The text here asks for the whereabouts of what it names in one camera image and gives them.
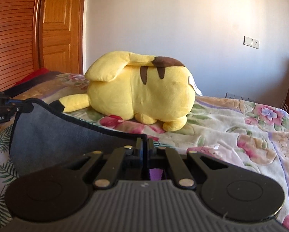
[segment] black ear tip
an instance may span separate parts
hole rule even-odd
[[[53,101],[51,104],[49,104],[49,106],[53,107],[55,110],[59,111],[59,112],[63,112],[65,107],[62,105],[62,103],[59,100],[55,100]]]

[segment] bed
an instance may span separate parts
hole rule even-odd
[[[15,99],[39,98],[51,103],[60,97],[85,93],[83,75],[48,72],[5,91]],[[70,113],[75,118],[117,131],[145,133],[155,146],[168,146],[185,154],[200,151],[276,180],[286,200],[278,221],[289,229],[289,115],[287,112],[235,99],[197,97],[187,124],[179,131],[164,132],[161,123],[144,125],[104,116],[92,108]],[[0,228],[11,216],[4,203],[8,185],[19,177],[9,158],[13,119],[0,124]]]

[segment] white fabric tag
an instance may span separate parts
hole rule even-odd
[[[197,85],[195,84],[195,80],[194,80],[193,76],[188,77],[188,84],[193,87],[193,89],[197,95],[202,96],[201,91],[198,89]]]

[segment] pikachu plush toy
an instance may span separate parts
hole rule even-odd
[[[189,70],[169,57],[109,52],[91,65],[85,78],[90,81],[86,94],[50,105],[65,113],[91,106],[146,125],[160,120],[165,131],[177,131],[186,124],[196,93],[201,95]]]

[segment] red fabric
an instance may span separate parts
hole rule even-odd
[[[50,71],[48,69],[46,69],[46,68],[41,68],[39,70],[35,70],[31,74],[29,74],[25,78],[23,78],[22,80],[16,82],[14,85],[22,84],[22,83],[24,83],[26,81],[29,81],[29,80],[31,80],[31,79],[33,79],[35,77],[38,77],[39,75],[43,75],[43,74],[46,74],[48,72],[50,72]]]

